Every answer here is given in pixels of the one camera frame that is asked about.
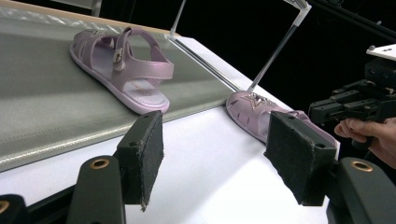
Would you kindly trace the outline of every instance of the sandal strap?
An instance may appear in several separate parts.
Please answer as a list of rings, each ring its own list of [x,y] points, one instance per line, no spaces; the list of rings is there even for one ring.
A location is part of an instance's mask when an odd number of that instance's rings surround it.
[[[314,124],[311,121],[311,119],[309,119],[309,117],[305,114],[304,111],[302,111],[302,110],[294,110],[294,111],[290,111],[289,114],[292,114],[292,115],[296,114],[295,117],[297,119],[301,120],[311,130],[313,130],[314,132],[318,133],[321,137],[326,139],[330,144],[332,144],[332,146],[336,146],[337,145],[337,141],[335,140],[335,138],[332,135],[330,135],[329,133],[326,133],[325,131],[320,129],[316,124]]]
[[[128,44],[128,37],[133,35],[140,35],[148,42],[152,61],[134,57],[133,49]],[[157,41],[140,27],[127,27],[117,39],[115,49],[111,82],[120,91],[132,79],[156,79],[150,83],[159,85],[162,80],[173,77],[174,65],[163,55]]]
[[[93,49],[97,42],[111,43],[112,39],[115,41],[116,35],[101,33],[95,30],[86,30],[75,36],[75,46],[73,48],[74,54],[90,69],[92,66]]]
[[[268,133],[269,131],[269,123],[270,123],[270,116],[272,111],[280,111],[280,112],[286,112],[285,109],[281,108],[275,103],[271,103],[273,105],[269,105],[268,109],[269,110],[262,110],[262,109],[252,109],[250,108],[250,116],[249,116],[249,121],[246,121],[247,127],[254,132],[257,135],[262,134],[262,132],[265,130],[265,133]]]

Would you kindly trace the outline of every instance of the human hand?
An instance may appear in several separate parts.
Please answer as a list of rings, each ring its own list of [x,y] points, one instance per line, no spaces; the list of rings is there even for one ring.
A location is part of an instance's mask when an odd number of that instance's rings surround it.
[[[361,143],[364,143],[368,136],[372,136],[374,139],[369,150],[381,161],[396,169],[396,118],[386,119],[384,123],[345,119],[335,126],[334,132]]]

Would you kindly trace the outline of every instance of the glittery sandal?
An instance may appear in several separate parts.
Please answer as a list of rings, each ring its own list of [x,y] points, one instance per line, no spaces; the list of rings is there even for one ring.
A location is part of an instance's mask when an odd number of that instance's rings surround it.
[[[250,91],[237,91],[226,101],[226,108],[230,117],[242,129],[255,138],[267,143],[271,111],[279,111],[293,115],[300,119],[310,129],[319,133],[329,143],[336,145],[336,140],[328,133],[312,123],[301,110],[288,111],[271,100]]]
[[[150,46],[151,61],[134,56],[129,37],[142,36]],[[85,72],[99,80],[120,101],[138,114],[165,113],[169,100],[158,87],[173,77],[174,65],[163,55],[157,41],[139,27],[127,27],[112,35],[85,30],[75,35],[70,55]]]

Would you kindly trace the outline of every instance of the shoe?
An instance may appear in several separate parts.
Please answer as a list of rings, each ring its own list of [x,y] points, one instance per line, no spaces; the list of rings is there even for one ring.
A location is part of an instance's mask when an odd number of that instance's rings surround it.
[[[309,117],[301,110],[288,111],[271,100],[250,91],[237,91],[230,95],[226,101],[227,112],[230,117],[246,132],[255,138],[267,143],[271,111],[287,113],[300,119],[310,129],[319,133],[333,146],[336,140],[328,133],[321,130],[311,122]]]
[[[140,35],[150,46],[151,61],[138,60],[129,37]],[[163,55],[157,41],[139,27],[127,27],[112,35],[85,30],[74,36],[70,55],[85,72],[99,80],[137,114],[169,108],[169,100],[158,87],[171,79],[174,65]]]

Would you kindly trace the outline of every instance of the sandal buckle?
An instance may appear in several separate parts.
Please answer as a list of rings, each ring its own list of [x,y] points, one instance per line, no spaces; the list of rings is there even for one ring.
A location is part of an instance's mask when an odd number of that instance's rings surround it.
[[[119,63],[122,58],[122,49],[117,49],[114,53],[113,63]]]

